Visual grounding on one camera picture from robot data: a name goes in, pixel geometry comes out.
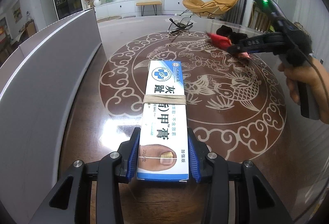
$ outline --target screw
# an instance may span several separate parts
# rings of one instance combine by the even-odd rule
[[[73,166],[76,167],[76,168],[81,167],[82,166],[82,161],[81,160],[74,161]]]
[[[213,153],[213,152],[210,152],[207,154],[207,156],[210,158],[210,159],[215,159],[217,157],[217,154],[216,153]]]
[[[110,153],[110,157],[112,158],[112,159],[116,159],[116,158],[118,158],[120,156],[120,154],[118,153],[118,152],[112,152],[112,153]]]
[[[244,161],[243,164],[248,168],[251,168],[254,165],[250,160]]]

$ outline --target tv cabinet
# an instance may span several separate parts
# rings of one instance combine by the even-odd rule
[[[183,0],[120,0],[108,2],[95,7],[96,18],[106,18],[110,16],[141,16],[140,6],[136,6],[139,2],[160,1],[162,5],[157,7],[158,15],[177,14],[184,12],[186,8]],[[145,6],[144,16],[153,16],[154,10],[152,5]]]

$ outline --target circular table pattern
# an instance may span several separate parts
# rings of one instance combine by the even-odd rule
[[[202,32],[150,34],[107,61],[99,81],[101,99],[111,118],[141,118],[149,62],[181,61],[188,126],[198,140],[227,160],[253,159],[279,138],[286,108],[271,69],[258,56],[250,58],[237,60],[213,47]]]

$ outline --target blue gripper pad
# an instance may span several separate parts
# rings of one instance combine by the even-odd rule
[[[128,159],[128,164],[127,164],[127,175],[126,179],[128,181],[131,181],[131,179],[135,176],[136,168],[137,168],[137,158],[138,158],[138,150],[139,150],[139,135],[138,133],[134,146],[131,150],[131,154]]]
[[[188,135],[188,145],[189,145],[189,165],[190,165],[192,177],[195,179],[196,183],[199,183],[201,180],[200,162],[195,153],[195,149],[190,139],[190,135]]]

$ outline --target eyeglasses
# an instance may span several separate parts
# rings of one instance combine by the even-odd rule
[[[193,22],[191,22],[191,17],[192,17],[192,15],[190,15],[190,17],[184,17],[180,21],[178,21],[178,20],[174,21],[174,20],[172,20],[172,18],[169,18],[171,24],[168,29],[168,34],[173,34],[178,31],[187,29],[188,27],[191,27],[193,25]]]

